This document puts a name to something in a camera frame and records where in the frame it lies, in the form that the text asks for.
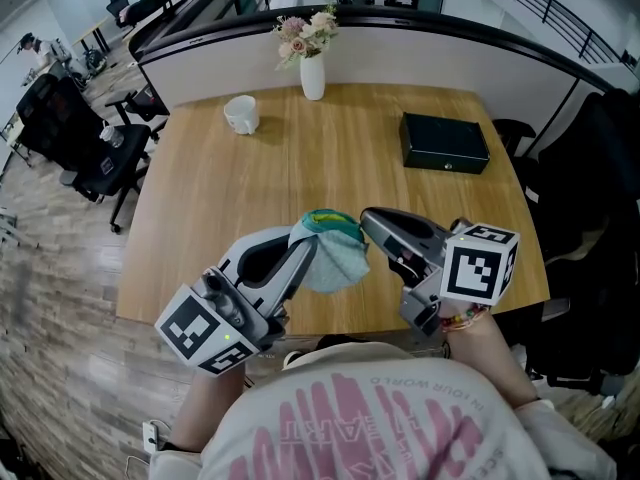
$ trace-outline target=white mug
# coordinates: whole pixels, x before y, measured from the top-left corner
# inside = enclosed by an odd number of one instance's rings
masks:
[[[256,99],[251,96],[236,96],[224,106],[224,116],[229,125],[240,135],[252,135],[260,124]]]

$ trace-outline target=wooden table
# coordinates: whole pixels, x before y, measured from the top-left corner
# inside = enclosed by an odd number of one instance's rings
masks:
[[[109,21],[110,19],[114,19],[113,17],[106,17],[104,18],[102,21],[100,21],[99,23],[96,23],[93,27],[91,27],[89,30],[87,30],[84,34],[82,34],[74,43],[73,46],[77,45],[78,43],[82,43],[82,47],[85,49],[85,51],[89,51],[89,47],[87,46],[87,43],[85,42],[85,39],[87,38],[87,36],[89,34],[93,34],[93,37],[96,40],[96,43],[98,43],[98,47],[102,50],[103,53],[108,53],[111,51],[111,48],[109,48],[109,45],[107,44],[106,39],[104,38],[104,36],[102,35],[102,32],[100,32],[100,27],[102,25],[104,25],[107,21]]]
[[[416,86],[332,85],[322,101],[300,87],[252,93],[261,124],[235,135],[230,96],[172,111],[137,204],[120,283],[119,317],[154,323],[181,283],[192,284],[239,237],[334,208],[356,218],[368,206],[424,215],[448,227],[457,217],[521,233],[515,279],[495,311],[549,298],[542,255],[511,162],[480,99]],[[480,123],[491,152],[481,175],[402,166],[402,112]],[[405,329],[401,281],[369,249],[371,272],[333,295],[301,289],[287,304],[290,334]]]

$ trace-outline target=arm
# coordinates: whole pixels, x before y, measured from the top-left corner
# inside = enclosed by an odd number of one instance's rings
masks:
[[[445,300],[440,314],[462,313],[468,303]],[[536,388],[517,363],[498,325],[486,314],[471,327],[447,333],[451,357],[484,375],[514,409],[538,399]]]
[[[215,379],[196,373],[169,442],[184,451],[202,452],[243,389],[244,364]]]

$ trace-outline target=black box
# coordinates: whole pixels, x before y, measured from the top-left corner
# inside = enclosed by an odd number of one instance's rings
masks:
[[[480,174],[489,163],[478,123],[405,112],[400,139],[405,167]]]

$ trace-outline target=wooden floor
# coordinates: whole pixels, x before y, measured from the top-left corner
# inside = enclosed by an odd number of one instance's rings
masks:
[[[124,50],[118,66],[92,81],[87,97],[101,108],[108,93],[144,81]],[[8,429],[56,479],[120,479],[126,457],[146,457],[141,423],[171,424],[192,373],[146,325],[115,317],[127,230],[137,195],[127,198],[119,221],[108,225],[114,198],[96,205],[58,183],[60,169],[38,155],[28,169],[13,157],[2,178],[0,200],[18,213],[18,227],[38,249],[0,246],[0,411]],[[378,339],[419,355],[438,354],[439,343],[418,344],[408,333]],[[312,341],[287,339],[249,365],[259,377],[275,370],[290,349]],[[632,376],[616,404],[598,409],[601,397],[551,390],[550,397],[590,437],[631,431],[640,411],[640,375]],[[133,462],[131,478],[146,478]]]

